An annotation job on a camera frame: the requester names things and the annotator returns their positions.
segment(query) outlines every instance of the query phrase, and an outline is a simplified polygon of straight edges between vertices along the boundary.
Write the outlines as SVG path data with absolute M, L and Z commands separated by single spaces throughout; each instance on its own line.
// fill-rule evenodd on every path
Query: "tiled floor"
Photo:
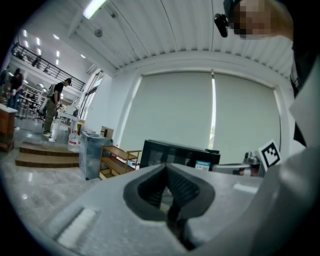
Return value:
M 37 226 L 99 181 L 86 181 L 78 167 L 57 169 L 15 165 L 23 141 L 67 146 L 66 126 L 61 126 L 58 143 L 52 143 L 42 135 L 42 123 L 33 119 L 16 119 L 15 126 L 20 129 L 14 133 L 14 149 L 9 154 L 0 152 L 1 181 L 8 197 L 21 219 Z

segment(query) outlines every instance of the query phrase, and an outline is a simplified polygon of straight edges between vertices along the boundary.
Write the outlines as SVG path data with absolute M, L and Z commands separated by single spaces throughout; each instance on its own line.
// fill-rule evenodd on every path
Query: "wooden steps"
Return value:
M 68 151 L 66 147 L 55 147 L 47 146 L 41 144 L 33 144 L 24 142 L 20 146 L 21 153 L 34 154 L 34 155 L 43 155 L 43 156 L 53 156 L 53 157 L 78 157 L 79 153 L 74 153 Z
M 15 159 L 15 165 L 39 168 L 78 167 L 79 157 L 19 153 L 19 155 Z
M 71 168 L 79 166 L 79 153 L 64 147 L 46 146 L 24 142 L 19 149 L 15 164 L 36 168 Z

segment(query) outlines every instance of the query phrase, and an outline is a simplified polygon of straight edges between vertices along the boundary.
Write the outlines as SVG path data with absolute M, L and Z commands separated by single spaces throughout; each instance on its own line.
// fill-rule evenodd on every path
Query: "ceiling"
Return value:
M 24 33 L 23 28 L 18 34 L 19 42 L 23 47 L 26 47 L 27 42 L 28 50 L 38 55 L 38 49 L 40 49 L 41 57 L 47 62 L 84 83 L 88 80 L 89 75 L 86 74 L 86 71 L 92 66 L 92 63 L 88 59 L 82 58 L 81 53 L 74 50 L 72 46 L 62 40 L 55 39 L 52 33 L 45 34 L 39 30 L 32 33 L 28 29 L 26 29 L 27 36 Z M 37 44 L 37 38 L 40 40 L 40 45 Z
M 54 0 L 49 4 L 52 18 L 57 17 L 68 33 L 78 35 L 115 71 L 152 56 L 209 51 L 241 56 L 289 79 L 293 51 L 288 39 L 243 40 L 232 30 L 227 38 L 220 36 L 213 16 L 224 12 L 223 0 L 108 0 L 88 20 L 82 12 L 89 2 Z M 97 28 L 103 31 L 101 38 L 94 35 Z

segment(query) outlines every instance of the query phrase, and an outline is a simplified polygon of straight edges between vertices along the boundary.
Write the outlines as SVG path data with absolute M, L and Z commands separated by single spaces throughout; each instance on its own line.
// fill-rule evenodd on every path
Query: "white label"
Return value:
M 203 162 L 203 161 L 196 161 L 195 162 L 195 168 L 202 171 L 209 171 L 210 163 L 209 162 Z

